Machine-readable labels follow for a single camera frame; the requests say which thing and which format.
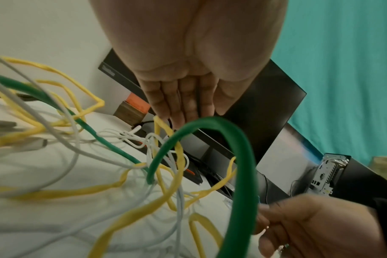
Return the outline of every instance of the finger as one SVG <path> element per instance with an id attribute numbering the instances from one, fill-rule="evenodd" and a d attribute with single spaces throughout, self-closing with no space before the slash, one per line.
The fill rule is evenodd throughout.
<path id="1" fill-rule="evenodd" d="M 254 77 L 239 82 L 219 80 L 215 93 L 213 94 L 215 111 L 219 115 L 224 115 L 228 109 L 243 95 L 253 79 Z"/>
<path id="2" fill-rule="evenodd" d="M 283 225 L 270 225 L 259 239 L 259 251 L 263 256 L 271 257 L 280 246 L 288 242 L 289 237 Z"/>
<path id="3" fill-rule="evenodd" d="M 172 126 L 174 129 L 179 129 L 185 124 L 185 117 L 181 109 L 181 102 L 179 101 L 178 81 L 161 82 L 161 90 L 168 103 Z"/>
<path id="4" fill-rule="evenodd" d="M 295 246 L 285 248 L 280 255 L 280 258 L 304 258 L 301 252 Z"/>
<path id="5" fill-rule="evenodd" d="M 254 228 L 254 231 L 253 231 L 253 235 L 259 234 L 268 225 L 270 225 L 269 220 L 266 219 L 262 214 L 257 214 L 257 216 L 256 216 L 256 225 L 255 225 L 255 228 Z"/>
<path id="6" fill-rule="evenodd" d="M 305 221 L 312 218 L 320 209 L 321 203 L 317 196 L 302 194 L 266 206 L 259 206 L 259 213 L 270 223 L 289 221 Z"/>
<path id="7" fill-rule="evenodd" d="M 218 78 L 213 73 L 203 75 L 199 79 L 199 99 L 201 105 L 201 117 L 213 116 L 215 106 L 213 105 L 213 94 L 218 84 Z"/>
<path id="8" fill-rule="evenodd" d="M 283 226 L 288 232 L 291 232 L 291 246 L 295 247 L 302 257 L 307 258 L 323 258 L 323 254 L 318 249 L 315 242 L 305 229 L 297 222 L 284 221 Z"/>
<path id="9" fill-rule="evenodd" d="M 170 116 L 170 111 L 164 94 L 161 91 L 161 83 L 148 82 L 141 79 L 138 79 L 138 82 L 155 114 L 162 120 L 167 120 Z"/>
<path id="10" fill-rule="evenodd" d="M 194 76 L 186 76 L 179 80 L 179 94 L 181 95 L 186 122 L 198 119 L 196 84 L 197 78 Z"/>

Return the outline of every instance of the fingernail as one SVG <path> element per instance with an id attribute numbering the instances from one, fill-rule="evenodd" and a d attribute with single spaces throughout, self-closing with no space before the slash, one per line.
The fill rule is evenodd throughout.
<path id="1" fill-rule="evenodd" d="M 264 204 L 264 203 L 260 203 L 258 206 L 259 210 L 268 210 L 269 208 L 270 208 L 270 205 Z"/>

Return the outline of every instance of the green cable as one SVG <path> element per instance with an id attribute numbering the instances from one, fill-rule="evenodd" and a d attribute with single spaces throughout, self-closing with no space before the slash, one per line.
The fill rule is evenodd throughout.
<path id="1" fill-rule="evenodd" d="M 225 240 L 217 258 L 242 258 L 246 256 L 250 236 L 254 230 L 257 214 L 256 162 L 253 150 L 245 134 L 239 127 L 221 117 L 205 117 L 187 123 L 162 145 L 153 159 L 147 174 L 147 182 L 152 184 L 154 173 L 166 153 L 183 137 L 198 129 L 211 129 L 222 133 L 236 155 L 237 175 L 232 213 Z"/>
<path id="2" fill-rule="evenodd" d="M 24 92 L 26 94 L 29 94 L 37 99 L 39 99 L 40 101 L 54 107 L 55 109 L 58 109 L 58 110 L 61 110 L 59 108 L 59 106 L 57 106 L 54 101 L 52 99 L 49 98 L 48 95 L 46 95 L 44 92 L 34 88 L 34 87 L 31 87 L 25 83 L 22 83 L 20 81 L 16 81 L 14 79 L 10 79 L 10 78 L 7 78 L 7 77 L 4 77 L 2 75 L 0 75 L 0 83 L 4 86 L 6 86 L 7 88 L 10 88 L 10 89 L 13 89 L 13 90 L 17 90 L 17 91 L 21 91 L 21 92 Z M 75 113 L 73 113 L 70 109 L 67 109 L 69 111 L 69 113 L 74 116 Z M 134 164 L 137 164 L 137 163 L 141 163 L 138 159 L 134 158 L 133 156 L 131 156 L 130 154 L 126 153 L 125 151 L 123 151 L 122 149 L 118 148 L 117 146 L 115 145 L 112 145 L 110 142 L 108 142 L 106 139 L 100 137 L 97 135 L 97 132 L 91 128 L 91 126 L 89 126 L 85 121 L 83 121 L 81 118 L 78 118 L 75 120 L 81 127 L 84 128 L 84 130 L 88 131 L 94 138 L 96 138 L 97 141 L 99 141 L 101 144 L 105 145 L 107 148 L 109 148 L 110 150 L 112 150 L 113 152 L 123 156 L 124 158 L 130 160 L 131 162 L 133 162 Z"/>

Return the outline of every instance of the monitor screen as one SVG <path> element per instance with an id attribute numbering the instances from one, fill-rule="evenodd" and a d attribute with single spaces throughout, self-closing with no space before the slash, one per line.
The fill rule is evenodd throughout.
<path id="1" fill-rule="evenodd" d="M 147 101 L 134 74 L 113 50 L 99 69 Z M 239 126 L 248 137 L 259 162 L 306 93 L 272 60 L 258 74 L 243 96 L 222 117 Z M 194 133 L 227 158 L 233 157 L 223 136 L 212 130 Z"/>

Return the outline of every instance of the table surface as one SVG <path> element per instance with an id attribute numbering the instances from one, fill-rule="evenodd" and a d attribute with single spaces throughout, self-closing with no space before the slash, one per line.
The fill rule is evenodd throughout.
<path id="1" fill-rule="evenodd" d="M 41 111 L 47 119 L 52 121 L 57 118 L 57 113 L 53 108 L 40 103 L 32 102 L 30 104 L 35 109 Z M 16 121 L 19 125 L 25 125 L 15 118 L 8 111 L 0 110 L 0 120 Z M 111 128 L 119 131 L 130 130 L 130 126 L 120 119 L 100 113 L 91 113 L 86 116 L 87 123 L 96 131 Z M 93 139 L 86 131 L 81 134 L 83 139 Z M 133 155 L 138 160 L 144 162 L 145 155 L 125 143 L 116 144 L 125 152 Z M 124 158 L 111 152 L 97 144 L 82 143 L 82 150 L 101 155 L 106 158 L 124 161 Z M 0 158 L 0 185 L 9 185 L 16 187 L 29 186 L 42 182 L 52 175 L 60 173 L 65 165 L 70 162 L 73 152 L 65 148 L 60 143 L 49 141 L 46 148 L 37 151 L 27 151 L 14 153 Z M 111 164 L 106 164 L 88 157 L 80 156 L 74 169 L 62 180 L 49 186 L 47 189 L 76 189 L 92 186 L 96 184 L 109 184 L 119 179 L 124 169 Z M 162 171 L 165 182 L 171 182 L 172 177 L 165 171 Z M 141 172 L 131 172 L 125 185 L 119 189 L 111 189 L 103 193 L 93 194 L 83 197 L 71 197 L 51 201 L 13 201 L 0 199 L 0 222 L 4 223 L 32 223 L 32 224 L 65 224 L 75 219 L 81 219 L 104 210 L 110 210 L 117 205 L 125 205 L 136 198 L 141 193 L 141 187 L 144 184 L 144 177 Z M 209 189 L 210 185 L 204 180 L 197 185 L 186 178 L 182 181 L 185 191 L 198 191 Z M 148 201 L 152 201 L 162 193 L 160 187 L 156 186 Z M 225 234 L 228 227 L 230 209 L 224 203 L 225 197 L 218 192 L 212 192 L 207 197 L 192 205 L 182 221 L 182 244 L 195 257 L 199 257 L 196 245 L 192 238 L 188 226 L 188 216 L 192 212 L 197 212 L 208 217 L 215 227 Z M 110 219 L 96 224 L 85 231 L 99 236 L 113 221 Z M 118 231 L 114 234 L 111 243 L 133 243 L 150 240 L 156 236 L 167 232 L 176 221 L 176 213 L 170 211 L 167 204 L 163 205 L 154 214 L 149 215 L 138 222 Z M 215 257 L 218 247 L 208 232 L 201 226 L 198 226 L 202 244 L 208 257 Z M 6 249 L 17 249 L 30 243 L 36 243 L 46 236 L 47 233 L 14 233 L 0 234 L 0 252 Z M 248 257 L 262 257 L 258 251 L 259 236 L 252 236 L 249 246 Z M 175 234 L 170 239 L 162 243 L 161 247 L 169 246 L 174 243 Z M 87 257 L 91 246 L 75 238 L 68 237 L 57 241 L 41 250 L 38 250 L 28 257 Z M 138 250 L 128 253 L 110 253 L 105 257 L 157 257 L 158 252 L 149 252 L 147 250 Z"/>

